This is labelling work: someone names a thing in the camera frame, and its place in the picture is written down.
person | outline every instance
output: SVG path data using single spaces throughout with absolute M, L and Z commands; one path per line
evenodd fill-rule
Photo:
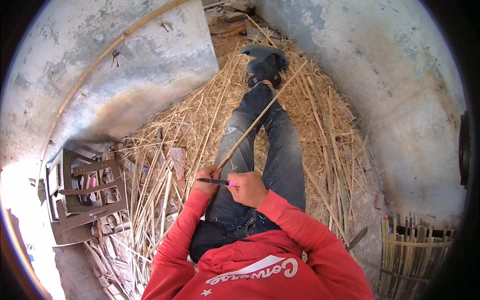
M 196 173 L 182 213 L 158 247 L 142 299 L 373 299 L 342 241 L 305 214 L 299 137 L 277 102 L 216 170 L 273 99 L 279 72 L 288 66 L 277 49 L 249 46 L 240 52 L 257 57 L 247 67 L 254 73 L 251 90 L 232 112 L 216 163 Z M 262 125 L 269 149 L 260 179 L 253 172 L 253 141 Z M 198 263 L 196 273 L 189 254 Z

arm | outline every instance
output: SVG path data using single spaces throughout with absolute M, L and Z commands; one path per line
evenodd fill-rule
M 197 172 L 195 179 L 218 179 L 221 169 L 217 165 Z M 158 247 L 152 261 L 152 275 L 148 280 L 142 300 L 172 299 L 195 276 L 193 266 L 187 262 L 188 247 L 200 217 L 205 214 L 208 201 L 217 186 L 195 181 L 184 204 L 183 211 Z
M 230 173 L 228 179 L 238 185 L 229 187 L 233 200 L 256 208 L 295 240 L 307 253 L 307 264 L 332 294 L 342 299 L 372 299 L 364 272 L 327 226 L 267 191 L 253 172 Z

red sweatshirt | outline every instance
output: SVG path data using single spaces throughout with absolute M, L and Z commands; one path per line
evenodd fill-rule
M 192 190 L 152 262 L 148 299 L 373 299 L 360 266 L 328 228 L 268 191 L 257 209 L 282 230 L 249 236 L 187 262 L 210 196 Z M 302 250 L 308 255 L 301 259 Z

dusty blue jeans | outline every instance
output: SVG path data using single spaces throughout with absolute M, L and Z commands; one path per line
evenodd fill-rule
M 227 123 L 216 162 L 221 162 L 225 158 L 270 101 L 272 91 L 265 84 L 257 84 L 243 96 L 239 107 L 233 110 Z M 287 113 L 277 102 L 235 150 L 230 161 L 223 167 L 220 178 L 226 180 L 231 172 L 253 171 L 253 141 L 262 125 L 270 144 L 262 181 L 267 189 L 271 189 L 291 205 L 305 211 L 305 182 L 298 133 Z M 225 186 L 220 186 L 212 198 L 205 220 L 221 224 L 240 239 L 267 230 L 280 229 L 277 224 L 253 208 L 233 201 Z

red sleeve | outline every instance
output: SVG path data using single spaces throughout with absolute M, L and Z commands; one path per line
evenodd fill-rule
M 339 299 L 373 299 L 365 273 L 328 227 L 268 191 L 257 209 L 279 225 L 307 253 L 307 264 Z
M 199 190 L 190 191 L 182 213 L 158 247 L 142 300 L 172 299 L 195 276 L 193 266 L 187 262 L 188 247 L 210 198 Z

